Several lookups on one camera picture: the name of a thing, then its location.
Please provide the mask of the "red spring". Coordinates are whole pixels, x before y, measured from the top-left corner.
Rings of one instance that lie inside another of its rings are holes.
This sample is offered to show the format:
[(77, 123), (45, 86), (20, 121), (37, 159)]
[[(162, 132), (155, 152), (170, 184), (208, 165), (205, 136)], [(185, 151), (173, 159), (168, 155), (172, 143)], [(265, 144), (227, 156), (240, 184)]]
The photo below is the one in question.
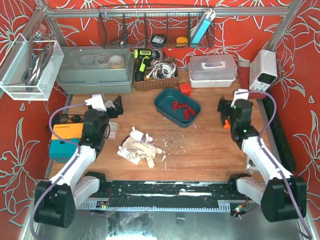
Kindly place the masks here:
[(189, 111), (187, 109), (184, 109), (183, 110), (183, 116), (184, 116), (184, 119), (186, 121), (189, 121), (190, 120), (190, 115), (189, 115)]
[(174, 110), (174, 111), (176, 111), (177, 109), (178, 109), (178, 106), (179, 106), (179, 103), (178, 103), (178, 101), (173, 101), (172, 102), (172, 109)]
[(192, 116), (196, 116), (198, 114), (198, 112), (195, 109), (193, 109), (191, 106), (188, 107), (187, 110), (188, 110), (189, 114)]
[(178, 104), (178, 109), (187, 109), (188, 108), (188, 104), (187, 103), (179, 103)]

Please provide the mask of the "white peg base plate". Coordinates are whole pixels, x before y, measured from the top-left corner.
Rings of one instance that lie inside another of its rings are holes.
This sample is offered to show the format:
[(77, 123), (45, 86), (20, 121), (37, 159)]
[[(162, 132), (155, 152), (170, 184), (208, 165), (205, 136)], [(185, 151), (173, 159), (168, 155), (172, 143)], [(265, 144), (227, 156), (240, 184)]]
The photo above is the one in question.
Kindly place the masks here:
[(142, 159), (146, 159), (148, 166), (152, 169), (155, 167), (155, 163), (150, 146), (146, 142), (148, 140), (147, 133), (143, 133), (133, 126), (129, 136), (118, 147), (117, 154), (136, 165)]

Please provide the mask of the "beige work glove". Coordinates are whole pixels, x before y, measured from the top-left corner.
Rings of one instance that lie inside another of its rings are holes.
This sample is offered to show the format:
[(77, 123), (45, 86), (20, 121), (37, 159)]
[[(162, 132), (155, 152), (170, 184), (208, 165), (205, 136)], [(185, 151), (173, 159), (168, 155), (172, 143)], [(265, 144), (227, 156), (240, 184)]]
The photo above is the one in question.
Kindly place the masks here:
[(155, 167), (154, 159), (156, 158), (156, 155), (163, 153), (162, 149), (154, 145), (136, 141), (131, 136), (122, 143), (122, 147), (129, 152), (127, 157), (129, 161), (138, 164), (140, 160), (146, 159), (150, 169)]

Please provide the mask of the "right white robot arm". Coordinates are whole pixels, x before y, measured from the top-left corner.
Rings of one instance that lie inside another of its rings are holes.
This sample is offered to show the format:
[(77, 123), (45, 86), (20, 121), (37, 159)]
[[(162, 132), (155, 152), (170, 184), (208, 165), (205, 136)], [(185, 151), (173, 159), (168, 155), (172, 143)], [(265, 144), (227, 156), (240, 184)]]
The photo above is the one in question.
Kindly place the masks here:
[(235, 174), (228, 181), (231, 189), (255, 201), (271, 223), (304, 218), (307, 184), (285, 169), (267, 148), (251, 124), (252, 107), (247, 99), (231, 101), (221, 97), (218, 103), (223, 125), (229, 124), (232, 140), (252, 160), (264, 180), (258, 182), (247, 174)]

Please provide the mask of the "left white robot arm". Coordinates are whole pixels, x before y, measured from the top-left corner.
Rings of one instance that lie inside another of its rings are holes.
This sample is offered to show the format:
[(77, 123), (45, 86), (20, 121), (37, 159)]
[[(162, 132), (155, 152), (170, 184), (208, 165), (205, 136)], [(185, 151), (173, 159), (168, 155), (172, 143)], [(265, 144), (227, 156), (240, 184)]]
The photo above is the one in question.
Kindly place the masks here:
[(86, 176), (83, 173), (101, 153), (110, 119), (124, 113), (122, 97), (119, 95), (115, 100), (105, 101), (101, 94), (94, 94), (85, 105), (88, 110), (83, 116), (80, 140), (73, 143), (74, 154), (54, 177), (40, 181), (35, 188), (32, 223), (69, 227), (77, 208), (97, 193), (106, 181), (103, 173)]

